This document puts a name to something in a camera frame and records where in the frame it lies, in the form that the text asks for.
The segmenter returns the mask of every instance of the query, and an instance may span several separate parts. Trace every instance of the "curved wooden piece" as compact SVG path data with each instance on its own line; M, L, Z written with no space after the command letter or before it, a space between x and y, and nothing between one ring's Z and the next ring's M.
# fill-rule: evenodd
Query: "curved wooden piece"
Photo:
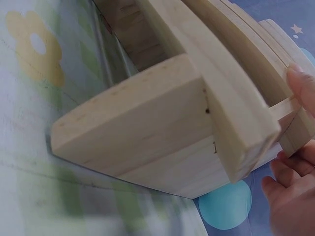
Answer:
M183 0L217 35L274 106L292 96L285 74L292 57L252 17L228 0ZM301 109L280 137L291 156L315 134L314 120Z

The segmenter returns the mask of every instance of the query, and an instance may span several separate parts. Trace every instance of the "light wood plank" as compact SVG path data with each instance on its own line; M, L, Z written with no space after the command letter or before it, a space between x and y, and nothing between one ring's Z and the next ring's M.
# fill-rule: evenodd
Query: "light wood plank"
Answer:
M304 71L315 75L315 67L304 55L294 41L281 29L273 20L265 20L259 24L279 43L290 56L291 61L301 65ZM304 110L295 117L297 121L290 124L286 135L282 136L281 145L287 153L295 153L296 150L305 144L315 135L315 120L310 118Z
M180 0L137 3L166 52L187 53L201 72L221 162L231 181L246 176L278 132L257 89L214 34Z
M227 0L183 1L222 40L270 106L292 96L285 78L292 58L253 18ZM289 156L312 138L313 123L302 109L297 113L280 138Z

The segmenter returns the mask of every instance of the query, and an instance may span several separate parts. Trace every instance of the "wood grain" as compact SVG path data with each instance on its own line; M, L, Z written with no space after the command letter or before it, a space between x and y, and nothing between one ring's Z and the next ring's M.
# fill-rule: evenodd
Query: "wood grain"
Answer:
M170 56L187 53L201 72L221 162L231 181L246 176L279 131L259 92L228 50L180 0L136 2L165 51Z
M265 20L259 24L279 43L284 51L295 62L303 67L303 70L315 75L315 67L304 55L294 41L281 29L273 20ZM315 121L310 118L304 110L301 110L294 118L296 121L290 124L286 135L282 136L281 145L288 154L295 153L298 147L302 146L315 135Z
M60 118L53 153L89 169L195 198L229 182L216 154L205 84L180 55L110 88ZM269 108L285 127L294 99ZM273 147L255 168L273 159Z
M167 59L134 0L94 0L139 71Z
M285 75L293 60L253 18L227 0L183 1L225 44L269 106L292 96ZM280 138L287 155L291 156L314 136L314 127L314 120L301 109Z

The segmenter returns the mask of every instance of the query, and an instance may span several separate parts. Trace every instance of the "wooden panel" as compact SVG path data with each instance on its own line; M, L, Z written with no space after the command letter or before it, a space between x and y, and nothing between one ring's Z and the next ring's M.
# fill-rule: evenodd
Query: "wooden panel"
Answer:
M261 21L259 24L262 25L288 53L292 62L301 65L306 73L315 75L315 67L310 60L273 20ZM281 139L281 145L288 153L294 153L299 146L303 145L315 135L315 121L310 118L307 113L301 110L295 119L299 119L299 122L293 122L288 128L287 135L283 136Z
M167 59L134 0L94 0L139 71Z
M187 53L201 72L219 157L231 181L243 178L280 130L257 89L227 49L180 0L136 2L166 52Z
M291 97L285 74L292 58L264 28L227 0L183 0L234 55L273 106ZM314 120L301 109L280 143L292 155L314 135Z

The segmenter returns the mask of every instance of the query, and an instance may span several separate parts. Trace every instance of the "blue circle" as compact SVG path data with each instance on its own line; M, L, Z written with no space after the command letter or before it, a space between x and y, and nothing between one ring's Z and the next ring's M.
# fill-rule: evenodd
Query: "blue circle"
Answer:
M229 183L198 200L202 218L219 230L229 230L240 225L252 206L251 190L244 181Z
M313 57L313 55L306 49L304 48L300 48L302 50L302 52L307 56L307 58L311 61L311 63L313 65L315 65L315 58Z

